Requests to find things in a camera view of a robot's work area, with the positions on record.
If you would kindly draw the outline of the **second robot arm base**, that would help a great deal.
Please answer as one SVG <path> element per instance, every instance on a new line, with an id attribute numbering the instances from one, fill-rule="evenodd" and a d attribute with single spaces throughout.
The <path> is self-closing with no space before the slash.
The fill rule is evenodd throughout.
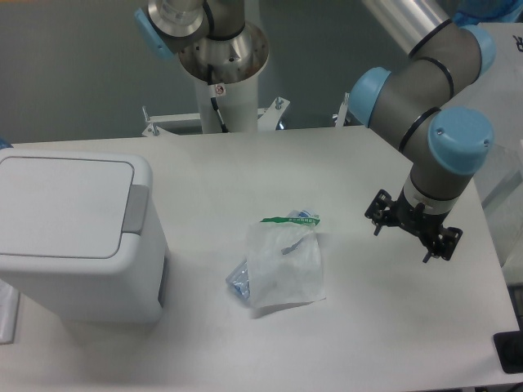
<path id="1" fill-rule="evenodd" d="M 148 1 L 134 21 L 158 58 L 178 56 L 187 73 L 210 85 L 245 81 L 269 59 L 268 40 L 246 20 L 244 1 Z"/>

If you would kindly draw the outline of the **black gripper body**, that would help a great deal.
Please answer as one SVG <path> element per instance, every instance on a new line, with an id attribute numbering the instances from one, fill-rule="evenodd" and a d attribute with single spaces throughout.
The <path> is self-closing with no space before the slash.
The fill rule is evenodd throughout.
<path id="1" fill-rule="evenodd" d="M 440 228 L 446 214 L 428 214 L 425 208 L 423 203 L 413 207 L 407 201 L 404 192 L 401 192 L 389 211 L 390 223 L 418 237 L 423 245 L 436 244 L 440 241 Z"/>

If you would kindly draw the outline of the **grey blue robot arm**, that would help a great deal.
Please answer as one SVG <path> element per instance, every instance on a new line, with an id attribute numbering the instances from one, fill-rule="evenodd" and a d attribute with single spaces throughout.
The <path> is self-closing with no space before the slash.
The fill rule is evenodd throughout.
<path id="1" fill-rule="evenodd" d="M 409 57 L 399 73 L 376 67 L 351 89 L 348 108 L 412 164 L 398 198 L 380 190 L 365 215 L 376 229 L 417 237 L 427 258 L 449 260 L 463 232 L 445 227 L 494 144 L 490 120 L 449 102 L 485 74 L 496 45 L 484 29 L 456 25 L 434 1 L 368 1 L 366 8 Z"/>

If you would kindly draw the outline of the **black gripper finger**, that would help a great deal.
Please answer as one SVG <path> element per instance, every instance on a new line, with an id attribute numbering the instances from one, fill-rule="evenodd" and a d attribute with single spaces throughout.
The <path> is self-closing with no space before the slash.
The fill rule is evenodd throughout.
<path id="1" fill-rule="evenodd" d="M 380 189 L 364 213 L 364 216 L 374 225 L 374 236 L 378 236 L 383 227 L 393 226 L 392 207 L 391 195 L 386 190 Z"/>
<path id="2" fill-rule="evenodd" d="M 427 249 L 422 262 L 427 263 L 431 258 L 449 261 L 462 235 L 463 231 L 459 228 L 443 226 L 436 231 L 422 234 L 422 245 Z"/>

